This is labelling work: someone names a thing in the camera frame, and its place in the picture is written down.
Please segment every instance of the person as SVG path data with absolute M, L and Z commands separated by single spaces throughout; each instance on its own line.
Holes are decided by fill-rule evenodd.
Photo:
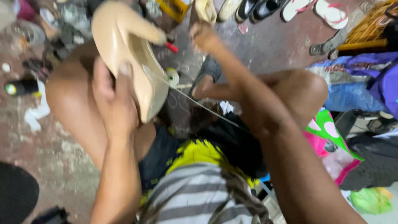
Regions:
M 300 69 L 255 76 L 207 24 L 195 24 L 191 37 L 213 58 L 202 65 L 193 99 L 239 102 L 242 115 L 229 117 L 239 127 L 218 120 L 183 141 L 140 125 L 131 66 L 122 65 L 113 84 L 93 43 L 50 77 L 54 117 L 101 170 L 91 223 L 132 223 L 137 212 L 142 223 L 271 223 L 249 188 L 269 171 L 288 223 L 364 224 L 302 134 L 327 98 L 325 81 Z M 227 84 L 215 84 L 215 61 Z

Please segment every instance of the concrete floor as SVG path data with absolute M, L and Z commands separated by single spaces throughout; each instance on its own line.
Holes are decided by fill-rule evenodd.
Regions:
M 349 11 L 353 11 L 361 1 L 335 0 L 333 3 L 344 3 Z M 215 0 L 215 5 L 219 9 L 222 0 Z M 188 19 L 189 16 L 186 16 L 175 30 L 178 54 L 159 47 L 154 49 L 163 67 L 177 68 L 184 74 L 180 79 L 182 83 L 192 82 L 204 57 L 203 54 L 194 53 L 189 44 Z M 319 61 L 324 56 L 311 57 L 309 47 L 324 42 L 336 32 L 311 10 L 297 15 L 286 24 L 281 21 L 279 13 L 256 25 L 248 21 L 246 23 L 246 35 L 237 30 L 237 24 L 232 19 L 217 24 L 216 30 L 254 73 L 303 68 Z M 15 59 L 0 55 L 0 64 L 6 62 L 12 67 L 11 73 L 0 71 L 2 85 L 6 80 L 23 74 L 20 65 L 22 57 Z M 221 77 L 220 82 L 225 82 L 224 77 Z M 38 98 L 12 98 L 0 91 L 0 160 L 26 169 L 40 186 L 36 208 L 25 223 L 30 223 L 39 212 L 55 205 L 66 208 L 71 223 L 88 223 L 100 173 L 84 150 L 51 114 L 39 121 L 41 131 L 31 131 L 23 116 L 27 108 L 36 107 L 38 103 Z M 176 91 L 170 91 L 166 103 L 165 111 L 176 133 L 183 136 L 190 132 L 192 104 Z

